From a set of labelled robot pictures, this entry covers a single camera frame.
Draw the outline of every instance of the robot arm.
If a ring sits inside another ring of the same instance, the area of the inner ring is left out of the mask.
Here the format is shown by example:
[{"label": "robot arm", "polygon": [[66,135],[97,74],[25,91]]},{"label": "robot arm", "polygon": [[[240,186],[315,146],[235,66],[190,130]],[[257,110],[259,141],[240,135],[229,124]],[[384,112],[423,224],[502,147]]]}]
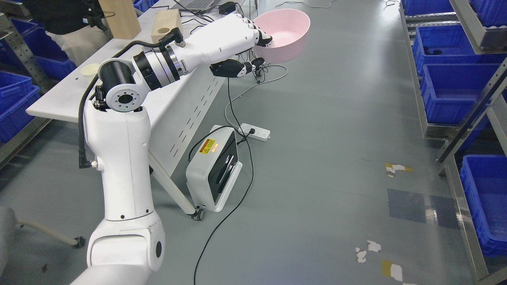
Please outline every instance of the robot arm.
[{"label": "robot arm", "polygon": [[104,220],[92,233],[88,269],[72,285],[144,284],[164,258],[165,233],[153,205],[149,174],[150,119],[141,107],[147,94],[167,86],[199,65],[211,65],[216,76],[241,77],[264,60],[241,63],[229,57],[254,45],[268,46],[271,37],[238,14],[208,24],[186,41],[172,30],[157,47],[132,59],[112,58],[102,63],[95,100],[80,106],[84,138],[102,174]]},{"label": "robot arm", "polygon": [[112,58],[102,63],[95,89],[96,109],[129,112],[141,106],[146,95],[178,81],[202,64],[219,77],[242,77],[264,63],[262,58],[239,62],[229,57],[252,48],[270,46],[272,38],[240,14],[229,14],[183,40],[179,29],[164,39],[163,48],[143,51],[131,60]]}]

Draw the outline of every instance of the yellow label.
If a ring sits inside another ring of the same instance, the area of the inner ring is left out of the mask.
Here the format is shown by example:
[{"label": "yellow label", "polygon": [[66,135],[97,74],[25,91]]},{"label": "yellow label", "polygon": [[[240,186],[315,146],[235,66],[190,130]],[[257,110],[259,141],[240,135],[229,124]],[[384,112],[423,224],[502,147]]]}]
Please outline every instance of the yellow label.
[{"label": "yellow label", "polygon": [[382,260],[382,275],[386,277],[391,277],[391,266],[392,261],[389,260]]},{"label": "yellow label", "polygon": [[209,150],[211,150],[211,147],[213,147],[214,143],[215,143],[214,139],[207,139],[206,142],[202,145],[201,150],[199,150],[199,152],[203,154],[208,154]]}]

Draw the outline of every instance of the white table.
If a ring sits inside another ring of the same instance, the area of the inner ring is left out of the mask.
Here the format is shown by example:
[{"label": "white table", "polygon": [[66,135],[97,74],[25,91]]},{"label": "white table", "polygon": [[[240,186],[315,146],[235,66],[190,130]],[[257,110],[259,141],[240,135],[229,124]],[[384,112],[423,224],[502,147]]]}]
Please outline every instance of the white table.
[{"label": "white table", "polygon": [[[174,4],[172,0],[160,0],[155,6],[172,4]],[[161,9],[163,8],[149,9],[139,17],[141,32],[134,40],[151,42],[156,12]],[[220,15],[218,12],[214,12],[210,16],[216,18]],[[190,31],[197,25],[196,21],[184,24],[182,31],[184,37],[188,37]],[[77,123],[80,99],[92,79],[82,75],[81,68],[111,58],[130,41],[132,40],[112,39],[109,41],[30,106],[26,110],[27,113],[33,116]],[[122,58],[131,58],[139,52],[141,52],[141,47],[133,47]],[[208,66],[201,66],[192,73],[181,77],[179,81],[150,92],[143,103],[148,111],[152,127],[150,166],[154,170],[153,176],[187,214],[195,212],[194,206],[181,193],[170,176],[223,82],[224,78],[214,77]]]}]

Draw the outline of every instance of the pink bowl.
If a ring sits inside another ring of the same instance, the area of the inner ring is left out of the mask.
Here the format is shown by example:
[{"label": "pink bowl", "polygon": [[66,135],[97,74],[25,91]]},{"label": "pink bowl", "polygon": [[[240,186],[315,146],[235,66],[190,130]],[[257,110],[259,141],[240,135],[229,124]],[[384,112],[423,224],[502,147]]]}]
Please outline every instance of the pink bowl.
[{"label": "pink bowl", "polygon": [[269,48],[255,46],[253,51],[267,63],[282,63],[298,57],[306,47],[310,18],[295,9],[269,11],[253,20],[254,24],[273,37]]}]

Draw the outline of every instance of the laptop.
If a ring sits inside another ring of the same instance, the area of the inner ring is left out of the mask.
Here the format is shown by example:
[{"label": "laptop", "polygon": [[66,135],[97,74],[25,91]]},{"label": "laptop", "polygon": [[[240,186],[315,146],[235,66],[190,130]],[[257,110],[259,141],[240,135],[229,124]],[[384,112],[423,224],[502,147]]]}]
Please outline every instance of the laptop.
[{"label": "laptop", "polygon": [[174,4],[173,8],[178,9],[188,9],[190,11],[206,11],[217,5],[220,2],[224,2],[223,0],[174,0],[176,4]]}]

